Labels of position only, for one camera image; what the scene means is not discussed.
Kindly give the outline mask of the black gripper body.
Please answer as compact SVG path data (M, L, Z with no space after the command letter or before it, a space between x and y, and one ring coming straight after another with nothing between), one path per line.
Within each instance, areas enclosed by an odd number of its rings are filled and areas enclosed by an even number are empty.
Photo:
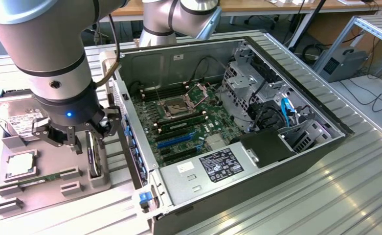
M93 87L86 87L76 96L64 100L48 100L34 96L50 122L58 126L76 126L102 119L102 108Z

